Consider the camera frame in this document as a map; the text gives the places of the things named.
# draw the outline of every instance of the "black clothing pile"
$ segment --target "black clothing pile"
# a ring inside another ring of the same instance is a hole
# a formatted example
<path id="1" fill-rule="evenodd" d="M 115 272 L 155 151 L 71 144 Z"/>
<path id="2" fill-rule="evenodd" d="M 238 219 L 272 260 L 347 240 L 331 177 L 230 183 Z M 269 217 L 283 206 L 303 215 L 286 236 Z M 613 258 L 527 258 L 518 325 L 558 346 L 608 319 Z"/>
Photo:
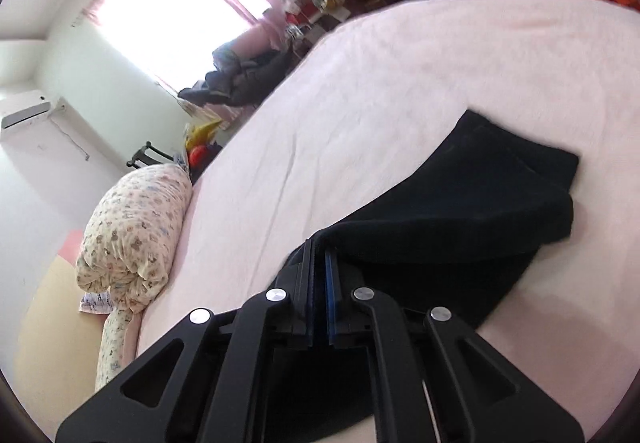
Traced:
<path id="1" fill-rule="evenodd" d="M 540 246 L 569 236 L 577 166 L 467 111 L 412 176 L 317 232 L 314 251 L 335 247 L 401 307 L 446 306 L 479 327 Z M 302 247 L 285 266 L 301 258 Z M 362 354 L 292 352 L 274 369 L 266 443 L 315 441 L 372 414 Z"/>
<path id="2" fill-rule="evenodd" d="M 183 89 L 178 98 L 198 107 L 206 104 L 243 107 L 261 104 L 284 80 L 291 66 L 293 52 L 270 50 L 241 61 L 227 45 L 213 52 L 215 71 L 192 88 Z"/>

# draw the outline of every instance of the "metal screw cap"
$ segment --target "metal screw cap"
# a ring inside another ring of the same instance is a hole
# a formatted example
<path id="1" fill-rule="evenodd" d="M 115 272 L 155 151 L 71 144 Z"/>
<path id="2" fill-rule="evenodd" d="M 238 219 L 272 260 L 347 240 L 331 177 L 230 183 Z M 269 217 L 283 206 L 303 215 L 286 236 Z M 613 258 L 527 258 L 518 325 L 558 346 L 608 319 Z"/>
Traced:
<path id="1" fill-rule="evenodd" d="M 281 300 L 284 300 L 286 298 L 287 292 L 282 288 L 271 288 L 267 292 L 267 300 L 270 300 L 271 302 L 280 302 Z"/>
<path id="2" fill-rule="evenodd" d="M 356 288 L 353 292 L 353 296 L 358 300 L 371 300 L 373 295 L 373 290 L 366 287 Z"/>
<path id="3" fill-rule="evenodd" d="M 203 308 L 194 309 L 189 314 L 189 320 L 194 324 L 204 324 L 210 318 L 211 318 L 210 312 Z"/>
<path id="4" fill-rule="evenodd" d="M 438 322 L 446 322 L 451 318 L 451 312 L 444 306 L 436 306 L 431 310 L 431 318 Z"/>

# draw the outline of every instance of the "black cloth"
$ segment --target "black cloth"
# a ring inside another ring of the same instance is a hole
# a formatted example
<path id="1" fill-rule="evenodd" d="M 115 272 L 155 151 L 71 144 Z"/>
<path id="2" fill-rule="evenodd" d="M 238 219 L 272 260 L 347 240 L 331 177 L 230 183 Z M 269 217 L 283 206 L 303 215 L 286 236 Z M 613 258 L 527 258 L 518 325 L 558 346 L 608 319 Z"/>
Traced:
<path id="1" fill-rule="evenodd" d="M 335 246 L 401 307 L 443 305 L 478 327 L 537 249 L 569 235 L 577 166 L 467 111 L 413 175 L 317 232 L 314 249 Z M 302 247 L 285 266 L 301 258 Z M 275 368 L 266 443 L 314 441 L 372 413 L 363 355 L 292 353 Z"/>
<path id="2" fill-rule="evenodd" d="M 210 71 L 203 81 L 185 88 L 178 97 L 204 107 L 206 104 L 243 107 L 259 105 L 287 76 L 293 50 L 271 50 L 241 62 L 226 62 L 217 71 Z"/>

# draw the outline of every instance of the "pillow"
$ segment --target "pillow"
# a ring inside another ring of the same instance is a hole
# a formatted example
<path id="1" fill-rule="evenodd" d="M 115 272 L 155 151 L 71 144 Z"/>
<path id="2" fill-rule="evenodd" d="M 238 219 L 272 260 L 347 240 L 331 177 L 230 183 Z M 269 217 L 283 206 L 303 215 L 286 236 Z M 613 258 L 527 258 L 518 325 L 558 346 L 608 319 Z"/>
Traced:
<path id="1" fill-rule="evenodd" d="M 84 231 L 78 286 L 110 292 L 119 310 L 145 309 L 167 283 L 191 191 L 188 174 L 174 164 L 124 176 L 102 198 Z"/>
<path id="2" fill-rule="evenodd" d="M 95 375 L 95 391 L 100 391 L 114 376 L 129 365 L 135 357 L 142 313 L 116 310 L 102 328 L 102 342 Z"/>

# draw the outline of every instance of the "floral pillow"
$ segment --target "floral pillow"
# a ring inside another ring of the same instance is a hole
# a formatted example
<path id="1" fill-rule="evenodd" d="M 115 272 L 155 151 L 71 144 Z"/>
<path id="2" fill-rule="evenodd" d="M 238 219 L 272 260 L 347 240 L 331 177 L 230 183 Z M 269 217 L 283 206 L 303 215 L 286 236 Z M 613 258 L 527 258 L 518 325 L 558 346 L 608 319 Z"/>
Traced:
<path id="1" fill-rule="evenodd" d="M 98 354 L 96 392 L 135 359 L 141 320 L 141 313 L 134 315 L 130 311 L 121 310 L 116 310 L 107 317 Z"/>
<path id="2" fill-rule="evenodd" d="M 145 309 L 168 281 L 191 192 L 188 174 L 174 164 L 124 176 L 84 231 L 78 286 L 89 293 L 109 291 L 119 310 Z"/>

